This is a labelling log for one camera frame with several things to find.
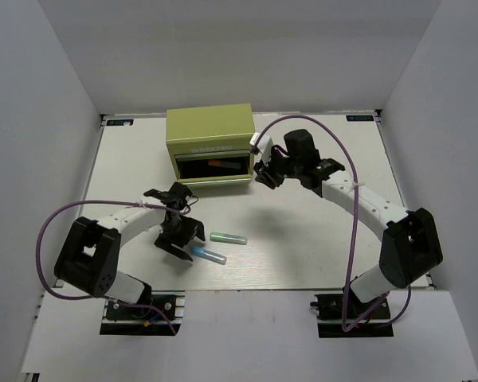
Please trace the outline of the blue highlighter marker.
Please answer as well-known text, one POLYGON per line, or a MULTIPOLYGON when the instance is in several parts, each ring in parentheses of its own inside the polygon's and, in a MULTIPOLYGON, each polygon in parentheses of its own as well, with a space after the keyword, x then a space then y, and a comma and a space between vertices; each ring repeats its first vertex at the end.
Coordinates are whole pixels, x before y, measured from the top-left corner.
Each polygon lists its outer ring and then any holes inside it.
POLYGON ((224 255, 218 254, 213 251, 209 251, 204 247, 193 247, 191 248, 191 253, 201 259, 206 259, 213 263, 217 263, 220 265, 225 265, 227 263, 227 258, 224 255))

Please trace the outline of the green highlighter marker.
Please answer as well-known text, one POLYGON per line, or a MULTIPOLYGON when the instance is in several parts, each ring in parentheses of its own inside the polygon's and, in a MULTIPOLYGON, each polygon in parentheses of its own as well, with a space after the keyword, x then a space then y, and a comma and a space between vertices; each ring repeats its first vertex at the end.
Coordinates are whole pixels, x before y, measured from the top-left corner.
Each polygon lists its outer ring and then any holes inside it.
POLYGON ((246 236, 239 236, 223 232, 211 232, 210 240, 217 243, 246 245, 248 239, 246 236))

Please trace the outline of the orange highlighter marker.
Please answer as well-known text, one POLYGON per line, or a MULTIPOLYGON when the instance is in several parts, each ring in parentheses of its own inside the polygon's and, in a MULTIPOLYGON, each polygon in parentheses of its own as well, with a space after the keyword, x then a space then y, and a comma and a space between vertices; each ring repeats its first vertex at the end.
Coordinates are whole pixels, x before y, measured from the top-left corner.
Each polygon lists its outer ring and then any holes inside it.
POLYGON ((213 167, 219 167, 219 168, 227 168, 227 169, 235 169, 237 167, 237 163, 219 161, 219 160, 209 160, 208 165, 213 167))

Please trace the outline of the green metal drawer box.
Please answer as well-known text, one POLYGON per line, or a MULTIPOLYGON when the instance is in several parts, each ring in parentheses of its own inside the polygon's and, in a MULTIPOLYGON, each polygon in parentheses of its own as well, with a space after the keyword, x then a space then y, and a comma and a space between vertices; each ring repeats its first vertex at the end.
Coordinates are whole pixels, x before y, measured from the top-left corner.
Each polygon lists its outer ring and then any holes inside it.
POLYGON ((250 183, 249 141, 255 132, 249 103, 168 110, 166 146, 177 181, 191 188, 250 183), (213 167, 209 160, 237 167, 213 167))

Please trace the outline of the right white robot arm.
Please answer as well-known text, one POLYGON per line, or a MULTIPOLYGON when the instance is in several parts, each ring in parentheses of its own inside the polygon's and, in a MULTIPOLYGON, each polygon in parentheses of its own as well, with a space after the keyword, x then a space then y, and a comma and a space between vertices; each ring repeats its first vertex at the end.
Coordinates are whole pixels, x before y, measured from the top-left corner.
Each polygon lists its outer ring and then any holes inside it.
POLYGON ((305 129, 284 136, 281 152, 268 136, 256 133, 251 151, 261 159, 254 166, 256 180, 275 189, 286 179, 296 179, 317 196, 358 219, 380 240, 379 261, 350 284, 343 298, 349 315, 360 318, 370 311, 373 300, 394 289, 404 289, 443 260, 433 215, 424 208, 410 211, 388 201, 354 181, 344 165, 321 158, 312 136, 305 129))

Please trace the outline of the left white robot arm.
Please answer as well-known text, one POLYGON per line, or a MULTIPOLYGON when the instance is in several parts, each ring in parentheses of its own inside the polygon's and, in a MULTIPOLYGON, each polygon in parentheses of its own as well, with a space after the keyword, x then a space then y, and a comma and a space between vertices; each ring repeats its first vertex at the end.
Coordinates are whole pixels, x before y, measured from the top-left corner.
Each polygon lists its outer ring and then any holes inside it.
POLYGON ((191 262, 184 247, 195 239, 206 240, 204 224, 188 216, 194 198, 186 185, 175 182, 167 191, 146 191, 137 202, 101 201, 122 208, 99 219, 81 216, 73 222, 55 264, 55 276, 93 298, 125 302, 134 317, 145 317, 152 308, 152 288, 118 270, 120 250, 158 227, 154 245, 191 262))

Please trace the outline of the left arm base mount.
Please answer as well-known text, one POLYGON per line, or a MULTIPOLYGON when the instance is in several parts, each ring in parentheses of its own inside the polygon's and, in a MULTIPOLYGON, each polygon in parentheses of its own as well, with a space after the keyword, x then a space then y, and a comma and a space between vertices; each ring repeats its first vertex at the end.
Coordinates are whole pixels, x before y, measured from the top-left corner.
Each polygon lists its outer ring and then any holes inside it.
POLYGON ((182 325, 186 293, 153 292, 152 308, 132 308, 107 300, 100 323, 100 335, 126 337, 172 337, 182 325))

